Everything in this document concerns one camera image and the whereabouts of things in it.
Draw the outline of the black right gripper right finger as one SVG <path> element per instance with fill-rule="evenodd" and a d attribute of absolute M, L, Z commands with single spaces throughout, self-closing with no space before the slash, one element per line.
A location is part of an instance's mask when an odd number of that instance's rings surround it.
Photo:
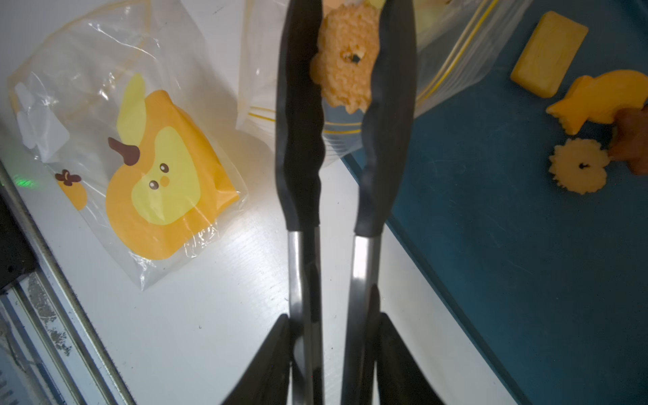
<path fill-rule="evenodd" d="M 380 404 L 444 405 L 386 313 L 381 312 L 380 321 L 377 355 Z"/>

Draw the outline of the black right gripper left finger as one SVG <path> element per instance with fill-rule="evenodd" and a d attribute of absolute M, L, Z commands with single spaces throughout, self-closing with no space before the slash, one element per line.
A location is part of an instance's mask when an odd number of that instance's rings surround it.
<path fill-rule="evenodd" d="M 290 319 L 282 314 L 222 404 L 285 405 L 290 365 Z"/>

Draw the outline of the black tongs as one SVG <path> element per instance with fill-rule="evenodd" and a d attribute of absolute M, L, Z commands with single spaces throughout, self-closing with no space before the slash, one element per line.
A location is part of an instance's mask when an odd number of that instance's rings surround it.
<path fill-rule="evenodd" d="M 278 54 L 275 178 L 289 236 L 293 401 L 323 401 L 319 171 L 325 151 L 320 90 L 309 65 L 317 53 L 322 3 L 292 1 Z M 371 74 L 372 101 L 361 125 L 366 166 L 349 286 L 341 401 L 367 404 L 378 356 L 381 235 L 402 180 L 413 125 L 417 46 L 413 4 L 388 1 Z"/>

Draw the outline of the orange flower ring cookie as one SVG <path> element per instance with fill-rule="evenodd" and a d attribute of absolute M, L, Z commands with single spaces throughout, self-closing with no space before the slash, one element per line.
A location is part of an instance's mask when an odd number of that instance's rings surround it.
<path fill-rule="evenodd" d="M 380 50 L 380 14 L 381 10 L 368 3 L 342 5 L 322 21 L 310 77 L 330 106 L 342 106 L 353 114 L 366 111 L 371 104 L 371 74 Z"/>

